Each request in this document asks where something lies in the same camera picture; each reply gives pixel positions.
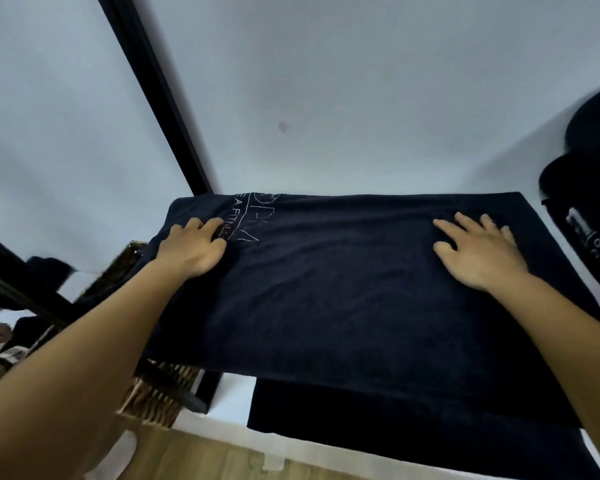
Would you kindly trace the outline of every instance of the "white wall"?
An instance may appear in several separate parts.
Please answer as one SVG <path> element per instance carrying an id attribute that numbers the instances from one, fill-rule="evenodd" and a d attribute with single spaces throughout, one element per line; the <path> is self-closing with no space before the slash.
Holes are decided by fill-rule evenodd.
<path id="1" fill-rule="evenodd" d="M 191 195 L 97 0 L 0 0 L 0 240 L 101 271 Z"/>
<path id="2" fill-rule="evenodd" d="M 219 193 L 535 189 L 600 88 L 600 0 L 136 2 Z"/>

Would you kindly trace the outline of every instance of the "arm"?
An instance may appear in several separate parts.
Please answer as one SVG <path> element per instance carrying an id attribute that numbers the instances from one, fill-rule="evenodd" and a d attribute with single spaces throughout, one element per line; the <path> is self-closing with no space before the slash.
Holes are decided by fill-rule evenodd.
<path id="1" fill-rule="evenodd" d="M 154 261 L 0 381 L 1 480 L 82 473 L 167 302 L 222 257 L 226 242 L 211 242 L 220 224 L 173 226 Z"/>
<path id="2" fill-rule="evenodd" d="M 490 293 L 520 323 L 560 382 L 600 452 L 600 323 L 549 284 L 529 274 L 508 227 L 482 225 L 458 212 L 464 229 L 435 220 L 456 243 L 434 251 L 458 281 Z"/>

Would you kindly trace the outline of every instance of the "person's left arm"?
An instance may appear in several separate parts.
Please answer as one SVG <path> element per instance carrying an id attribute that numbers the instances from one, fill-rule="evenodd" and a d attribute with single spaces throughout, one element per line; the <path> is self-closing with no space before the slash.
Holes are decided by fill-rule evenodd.
<path id="1" fill-rule="evenodd" d="M 224 254 L 221 224 L 173 226 L 154 261 L 0 380 L 0 480 L 82 473 L 167 302 Z"/>

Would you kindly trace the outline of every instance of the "person's foot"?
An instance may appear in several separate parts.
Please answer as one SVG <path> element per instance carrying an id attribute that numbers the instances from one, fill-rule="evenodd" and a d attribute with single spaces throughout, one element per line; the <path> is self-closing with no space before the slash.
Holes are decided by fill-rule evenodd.
<path id="1" fill-rule="evenodd" d="M 84 480 L 116 480 L 131 463 L 137 444 L 136 434 L 126 430 L 98 466 L 84 475 Z"/>

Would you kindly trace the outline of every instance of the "person's right arm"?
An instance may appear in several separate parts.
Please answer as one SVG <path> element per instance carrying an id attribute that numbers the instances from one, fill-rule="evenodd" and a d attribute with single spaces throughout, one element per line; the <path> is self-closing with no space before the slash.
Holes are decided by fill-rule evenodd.
<path id="1" fill-rule="evenodd" d="M 490 293 L 526 330 L 560 382 L 600 452 L 600 323 L 531 275 L 508 227 L 484 215 L 482 225 L 458 212 L 457 222 L 434 225 L 454 240 L 434 244 L 449 272 Z"/>

